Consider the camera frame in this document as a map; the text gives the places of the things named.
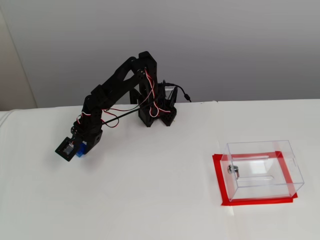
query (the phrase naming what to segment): clear plastic box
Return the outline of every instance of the clear plastic box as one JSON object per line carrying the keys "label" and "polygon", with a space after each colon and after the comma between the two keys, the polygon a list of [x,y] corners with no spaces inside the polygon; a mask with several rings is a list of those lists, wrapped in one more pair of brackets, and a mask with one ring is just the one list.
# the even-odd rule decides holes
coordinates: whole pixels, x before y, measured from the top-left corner
{"label": "clear plastic box", "polygon": [[293,197],[305,183],[287,140],[228,143],[220,164],[230,201]]}

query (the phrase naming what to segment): white tabletop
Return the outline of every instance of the white tabletop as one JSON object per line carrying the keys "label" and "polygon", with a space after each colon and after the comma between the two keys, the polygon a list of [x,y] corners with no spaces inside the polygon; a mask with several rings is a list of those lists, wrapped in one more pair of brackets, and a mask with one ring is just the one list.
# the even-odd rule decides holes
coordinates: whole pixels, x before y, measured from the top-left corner
{"label": "white tabletop", "polygon": [[[71,162],[54,151],[81,107],[13,112],[0,128],[0,239],[320,239],[320,100],[176,107],[170,127],[147,128],[137,114],[103,127]],[[292,145],[305,181],[298,198],[221,206],[211,156],[226,143],[270,140]]]}
{"label": "white tabletop", "polygon": [[219,102],[226,143],[289,140],[304,178],[293,203],[233,207],[239,240],[318,240],[320,100]]}
{"label": "white tabletop", "polygon": [[70,162],[55,149],[80,106],[13,112],[0,128],[0,239],[230,239],[212,161],[217,104],[177,104],[170,127],[130,114]]}

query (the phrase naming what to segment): black robotic arm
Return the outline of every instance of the black robotic arm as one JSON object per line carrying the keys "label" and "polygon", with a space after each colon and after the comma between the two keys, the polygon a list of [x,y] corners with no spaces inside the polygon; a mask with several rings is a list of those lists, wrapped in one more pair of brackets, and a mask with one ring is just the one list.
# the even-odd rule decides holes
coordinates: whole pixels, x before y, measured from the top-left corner
{"label": "black robotic arm", "polygon": [[[133,76],[125,80],[129,71],[133,72]],[[169,99],[166,99],[165,86],[174,86]],[[75,154],[80,156],[88,153],[101,139],[101,128],[106,124],[101,118],[103,111],[108,111],[127,92],[130,93],[131,104],[139,103],[136,110],[147,127],[158,118],[166,126],[171,125],[177,114],[174,107],[177,85],[165,81],[158,84],[157,62],[145,51],[138,58],[128,58],[105,83],[98,85],[85,98],[81,118],[71,128],[72,138],[66,137],[55,152],[68,162]]]}

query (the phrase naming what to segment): red tape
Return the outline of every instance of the red tape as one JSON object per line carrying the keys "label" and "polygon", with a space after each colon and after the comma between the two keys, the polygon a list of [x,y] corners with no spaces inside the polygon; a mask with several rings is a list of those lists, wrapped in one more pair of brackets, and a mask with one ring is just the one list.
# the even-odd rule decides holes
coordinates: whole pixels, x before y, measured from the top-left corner
{"label": "red tape", "polygon": [[[287,168],[286,162],[284,160],[284,157],[282,155],[282,152],[276,151],[276,152],[267,152],[267,153],[259,153],[259,154],[238,154],[238,157],[256,157],[256,156],[265,156],[268,155],[270,158],[277,157],[281,170],[284,175],[284,179],[286,183],[288,184],[288,190],[289,193],[292,193],[294,191],[293,182],[289,173],[289,170]],[[297,193],[295,193],[292,197],[275,197],[275,198],[246,198],[246,199],[234,199],[232,201],[229,200],[226,186],[225,186],[225,180],[224,175],[222,173],[221,169],[221,159],[222,154],[215,154],[212,156],[214,168],[216,177],[218,180],[220,193],[222,197],[222,206],[241,206],[241,205],[259,205],[259,204],[285,204],[285,203],[293,203],[294,199],[298,197]]]}

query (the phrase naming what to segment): white wall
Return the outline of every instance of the white wall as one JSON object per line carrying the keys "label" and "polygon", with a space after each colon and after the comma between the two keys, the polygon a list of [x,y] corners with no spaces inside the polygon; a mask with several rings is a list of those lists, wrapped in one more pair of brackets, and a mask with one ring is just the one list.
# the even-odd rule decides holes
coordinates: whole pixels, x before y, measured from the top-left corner
{"label": "white wall", "polygon": [[36,107],[35,99],[0,9],[0,111]]}
{"label": "white wall", "polygon": [[0,3],[40,107],[82,105],[146,50],[158,79],[183,86],[194,101],[320,97],[316,0]]}

